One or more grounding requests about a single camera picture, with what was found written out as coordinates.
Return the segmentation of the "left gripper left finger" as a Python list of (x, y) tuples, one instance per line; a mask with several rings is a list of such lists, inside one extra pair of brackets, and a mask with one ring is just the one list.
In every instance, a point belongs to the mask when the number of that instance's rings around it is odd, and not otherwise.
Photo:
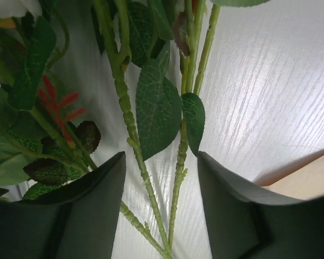
[(110, 258), (125, 176), (119, 152), (35, 200), (0, 200), (0, 259)]

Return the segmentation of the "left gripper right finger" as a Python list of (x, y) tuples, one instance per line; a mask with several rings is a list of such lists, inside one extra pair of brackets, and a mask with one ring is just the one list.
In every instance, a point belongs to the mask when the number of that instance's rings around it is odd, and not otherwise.
[(324, 195), (275, 193), (205, 152), (198, 178), (213, 258), (324, 258)]

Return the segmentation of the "orange beige wrapping paper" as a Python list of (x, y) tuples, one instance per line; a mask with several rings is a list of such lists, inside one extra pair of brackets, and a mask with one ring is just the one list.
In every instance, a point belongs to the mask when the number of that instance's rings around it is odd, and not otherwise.
[(324, 149), (257, 176), (253, 182), (300, 200), (324, 195)]

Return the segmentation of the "brown orange fake flower stem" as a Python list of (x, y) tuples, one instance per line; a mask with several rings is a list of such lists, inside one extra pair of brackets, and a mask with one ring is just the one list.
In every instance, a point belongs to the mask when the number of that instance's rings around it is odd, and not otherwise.
[(32, 180), (24, 200), (66, 186), (96, 167), (96, 123), (73, 124), (78, 92), (66, 93), (51, 68), (70, 33), (55, 1), (0, 1), (0, 188)]

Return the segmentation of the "white fake flower stem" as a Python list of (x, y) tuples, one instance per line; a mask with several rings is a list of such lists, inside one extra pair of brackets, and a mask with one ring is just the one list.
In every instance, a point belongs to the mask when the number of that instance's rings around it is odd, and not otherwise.
[(94, 1), (93, 16), (108, 56), (128, 138), (161, 237), (122, 205), (122, 214), (164, 258), (171, 258), (166, 233), (146, 160), (176, 138), (181, 125), (181, 99), (166, 78), (174, 39), (162, 1)]

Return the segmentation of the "pink fake flower stem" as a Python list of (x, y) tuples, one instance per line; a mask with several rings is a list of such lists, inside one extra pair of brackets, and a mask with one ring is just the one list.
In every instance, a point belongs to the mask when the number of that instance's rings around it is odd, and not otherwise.
[(212, 1), (204, 44), (199, 46), (205, 1), (184, 1), (184, 8), (173, 21), (174, 40), (180, 53), (181, 103), (183, 106), (180, 124), (180, 141), (172, 189), (170, 218), (168, 222), (168, 251), (172, 252), (174, 228), (177, 217), (180, 188), (187, 175), (185, 161), (187, 151), (198, 155), (205, 127), (205, 108), (199, 98), (212, 48), (221, 7), (251, 8), (264, 1)]

